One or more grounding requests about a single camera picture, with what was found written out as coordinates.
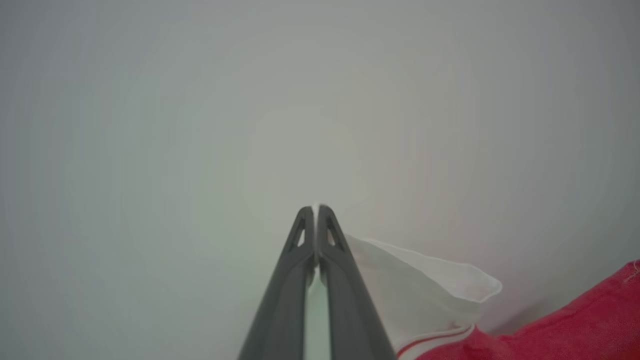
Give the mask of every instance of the white wall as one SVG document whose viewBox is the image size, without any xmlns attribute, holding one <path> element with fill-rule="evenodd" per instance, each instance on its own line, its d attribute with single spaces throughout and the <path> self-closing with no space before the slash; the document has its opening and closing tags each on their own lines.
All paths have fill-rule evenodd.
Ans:
<svg viewBox="0 0 640 360">
<path fill-rule="evenodd" d="M 5 1 L 3 359 L 233 359 L 297 210 L 507 332 L 640 258 L 635 1 Z"/>
</svg>

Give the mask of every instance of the white surface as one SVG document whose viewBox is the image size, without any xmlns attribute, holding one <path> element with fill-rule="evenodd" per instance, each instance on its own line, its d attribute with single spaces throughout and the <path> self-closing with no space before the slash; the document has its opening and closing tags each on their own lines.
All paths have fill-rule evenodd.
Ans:
<svg viewBox="0 0 640 360">
<path fill-rule="evenodd" d="M 640 258 L 636 1 L 5 1 L 5 359 L 233 359 L 297 210 L 509 331 Z"/>
</svg>

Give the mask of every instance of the red stripe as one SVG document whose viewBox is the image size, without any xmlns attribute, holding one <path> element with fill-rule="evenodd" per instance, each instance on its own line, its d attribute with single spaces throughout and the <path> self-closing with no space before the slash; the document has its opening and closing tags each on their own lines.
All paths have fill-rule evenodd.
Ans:
<svg viewBox="0 0 640 360">
<path fill-rule="evenodd" d="M 418 345 L 418 344 L 423 343 L 425 341 L 430 341 L 430 340 L 448 338 L 448 337 L 451 337 L 451 336 L 462 335 L 469 329 L 471 329 L 471 327 L 467 327 L 464 331 L 456 332 L 455 334 L 432 336 L 430 338 L 416 340 L 413 343 L 410 343 L 409 345 L 407 345 L 407 346 L 403 347 L 402 349 L 400 349 L 400 351 L 396 354 L 396 357 L 400 358 L 400 355 L 404 354 L 407 350 L 409 350 L 410 348 L 414 347 L 415 345 Z"/>
</svg>

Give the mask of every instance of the red cloth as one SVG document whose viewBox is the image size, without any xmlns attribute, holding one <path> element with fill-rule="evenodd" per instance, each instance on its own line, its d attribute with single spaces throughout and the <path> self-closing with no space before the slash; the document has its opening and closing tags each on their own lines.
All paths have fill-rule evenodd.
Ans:
<svg viewBox="0 0 640 360">
<path fill-rule="evenodd" d="M 509 336 L 475 329 L 417 360 L 640 359 L 640 261 Z"/>
</svg>

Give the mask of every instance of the red fabric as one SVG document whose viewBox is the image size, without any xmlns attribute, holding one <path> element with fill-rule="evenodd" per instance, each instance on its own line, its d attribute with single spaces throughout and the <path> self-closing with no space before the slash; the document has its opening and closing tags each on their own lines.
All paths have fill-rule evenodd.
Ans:
<svg viewBox="0 0 640 360">
<path fill-rule="evenodd" d="M 579 298 L 514 335 L 477 329 L 417 360 L 640 359 L 640 261 L 629 263 Z"/>
</svg>

